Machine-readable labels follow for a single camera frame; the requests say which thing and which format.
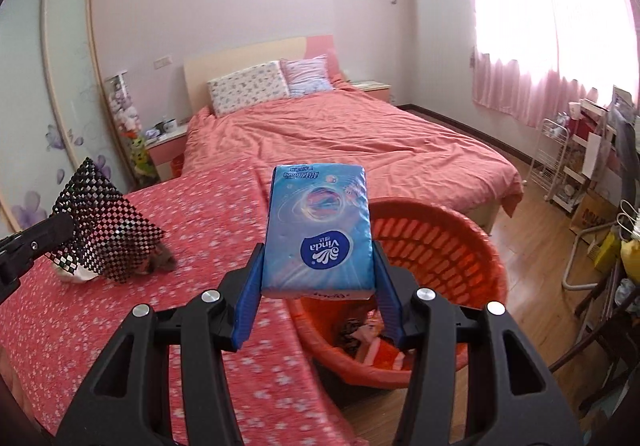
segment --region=blue gripper pad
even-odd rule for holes
[[[373,245],[373,271],[376,277],[376,300],[378,309],[385,323],[385,335],[399,348],[404,340],[402,328],[402,304],[398,293],[389,278],[389,262],[382,246],[378,242]]]
[[[234,329],[231,334],[231,343],[239,350],[251,335],[254,326],[255,315],[260,305],[260,285],[262,283],[262,266],[264,265],[264,246],[256,248],[249,259],[247,268],[249,274],[244,288],[236,302],[234,312]]]

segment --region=yellow bag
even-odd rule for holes
[[[607,274],[616,265],[616,260],[619,256],[620,238],[616,233],[610,231],[600,245],[600,251],[593,261],[593,267],[601,273]]]
[[[638,285],[640,284],[640,242],[636,239],[623,242],[620,251],[626,275]]]

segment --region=pink duvet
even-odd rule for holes
[[[415,198],[461,213],[499,200],[513,214],[522,183],[500,154],[347,84],[338,86],[220,119],[203,108],[191,119],[183,174],[250,158],[267,195],[277,164],[343,162],[364,166],[370,199]]]

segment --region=tissue pack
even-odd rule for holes
[[[364,168],[277,166],[271,181],[263,296],[368,299],[374,286]]]

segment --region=bedside table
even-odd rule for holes
[[[179,126],[173,132],[158,137],[157,140],[146,146],[162,182],[174,178],[171,162],[184,154],[187,147],[188,129],[188,124]]]
[[[385,85],[377,81],[360,81],[352,83],[354,87],[371,96],[375,100],[389,103],[391,99],[391,85]]]

